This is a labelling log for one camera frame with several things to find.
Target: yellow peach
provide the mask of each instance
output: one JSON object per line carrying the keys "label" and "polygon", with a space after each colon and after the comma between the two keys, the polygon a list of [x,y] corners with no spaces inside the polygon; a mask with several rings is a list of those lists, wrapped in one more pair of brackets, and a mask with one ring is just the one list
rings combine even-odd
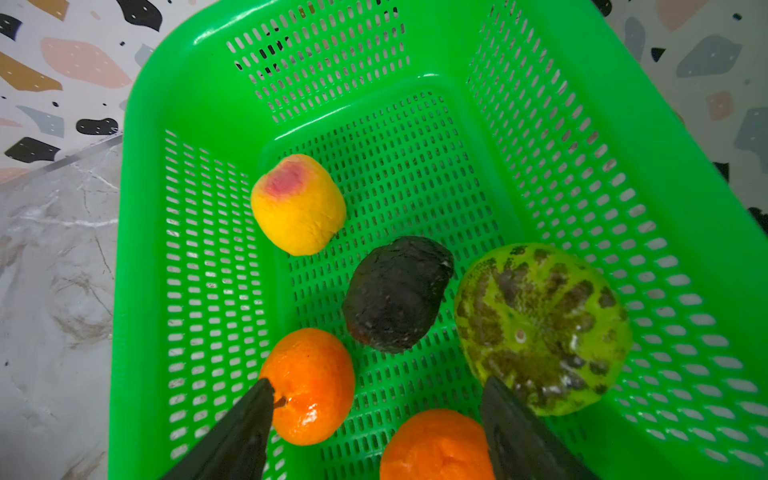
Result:
{"label": "yellow peach", "polygon": [[253,216],[272,243],[294,255],[314,255],[341,230],[346,205],[328,172],[306,155],[284,158],[250,196]]}

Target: green and brown striped fruit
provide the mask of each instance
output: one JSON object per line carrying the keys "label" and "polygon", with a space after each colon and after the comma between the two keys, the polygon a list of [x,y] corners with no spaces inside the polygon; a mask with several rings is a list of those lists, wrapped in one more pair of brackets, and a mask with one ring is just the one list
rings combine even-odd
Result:
{"label": "green and brown striped fruit", "polygon": [[455,299],[472,372],[500,378],[537,415],[566,415],[616,383],[632,347],[627,312],[589,263],[542,243],[472,265]]}

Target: basket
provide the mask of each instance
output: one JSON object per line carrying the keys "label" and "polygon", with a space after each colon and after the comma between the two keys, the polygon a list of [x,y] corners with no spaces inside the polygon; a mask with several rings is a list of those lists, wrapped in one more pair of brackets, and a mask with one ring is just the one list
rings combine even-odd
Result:
{"label": "basket", "polygon": [[[476,419],[452,319],[483,253],[543,241],[621,293],[636,344],[599,403],[546,420],[602,478],[766,478],[768,242],[588,0],[223,0],[174,31],[127,106],[110,478],[158,478],[301,327],[337,335],[357,391],[328,441],[271,438],[264,478],[378,478],[397,428]],[[316,158],[348,207],[288,257],[256,179]],[[412,350],[355,343],[358,262],[402,235],[455,255]]]}

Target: gray marble surface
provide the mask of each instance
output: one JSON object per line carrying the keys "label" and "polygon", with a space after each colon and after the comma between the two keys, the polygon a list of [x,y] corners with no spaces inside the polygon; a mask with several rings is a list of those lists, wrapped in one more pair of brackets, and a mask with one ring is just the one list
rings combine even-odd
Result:
{"label": "gray marble surface", "polygon": [[107,477],[121,161],[0,189],[0,478]]}

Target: red spot on peach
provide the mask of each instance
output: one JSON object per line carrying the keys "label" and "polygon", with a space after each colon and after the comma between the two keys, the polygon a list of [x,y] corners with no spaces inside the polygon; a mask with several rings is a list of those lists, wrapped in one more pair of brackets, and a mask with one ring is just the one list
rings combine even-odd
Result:
{"label": "red spot on peach", "polygon": [[299,162],[287,161],[266,176],[264,191],[273,197],[297,193],[304,185],[306,167]]}

